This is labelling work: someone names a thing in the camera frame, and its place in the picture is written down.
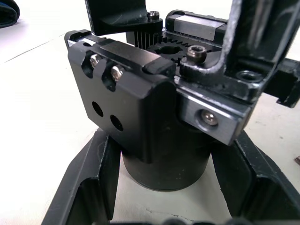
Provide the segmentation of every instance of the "countersunk screw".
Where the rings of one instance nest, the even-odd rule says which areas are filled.
[[[99,63],[99,61],[101,60],[101,56],[98,54],[94,54],[90,57],[90,63],[92,65],[93,68],[96,67],[96,65]]]
[[[159,19],[159,12],[158,11],[150,11],[147,14],[148,20],[158,20]]]
[[[202,110],[201,117],[208,125],[215,126],[218,124],[216,116],[208,110]]]
[[[200,45],[192,45],[187,49],[187,60],[195,63],[203,63],[206,59],[206,48]]]
[[[115,82],[119,81],[123,73],[125,73],[125,69],[120,65],[113,66],[111,69],[111,75]]]

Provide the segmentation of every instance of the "black cylinder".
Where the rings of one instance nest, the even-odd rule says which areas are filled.
[[[173,151],[147,164],[123,153],[125,167],[139,184],[158,191],[175,191],[196,182],[203,174],[210,156],[209,145]]]

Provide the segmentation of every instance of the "black plastic base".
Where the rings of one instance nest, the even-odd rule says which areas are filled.
[[[157,191],[176,191],[195,183],[203,174],[210,149],[185,149],[161,157],[151,164],[123,154],[128,173],[139,184]]]

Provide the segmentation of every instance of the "silver screw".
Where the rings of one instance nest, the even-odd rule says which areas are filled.
[[[147,14],[148,20],[158,20],[159,19],[159,12],[158,11],[150,11]]]
[[[96,67],[96,65],[99,63],[99,61],[101,60],[101,56],[98,54],[94,54],[90,57],[90,63],[92,65],[93,68]]]
[[[192,45],[187,49],[187,60],[196,63],[203,63],[206,59],[206,48],[200,45]]]
[[[125,73],[125,69],[120,65],[113,66],[111,69],[111,75],[115,82],[119,81],[123,73]]]
[[[202,120],[208,125],[215,126],[218,124],[216,116],[208,110],[202,110],[201,117]]]

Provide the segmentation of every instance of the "white surface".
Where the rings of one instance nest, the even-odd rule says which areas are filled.
[[[1,225],[41,223],[68,164],[97,128],[86,116],[63,36],[58,37],[69,30],[89,28],[84,1],[72,1],[72,7],[68,7],[70,0],[62,2],[33,5],[33,1],[18,1],[22,20],[0,29]],[[187,0],[182,5],[175,1],[169,6],[165,1],[164,6],[162,1],[152,0],[147,7],[158,9],[162,18],[176,8],[228,18],[228,2],[199,2]],[[124,40],[124,35],[114,39]],[[299,38],[295,43],[289,56],[297,59]],[[23,49],[14,51],[15,46]],[[291,110],[275,101],[267,95],[261,97],[246,131],[300,191],[300,167],[293,161],[300,155],[300,106]],[[171,193],[137,185],[121,163],[113,219],[158,224],[170,217],[188,223],[221,223],[229,218],[212,161],[195,184]]]

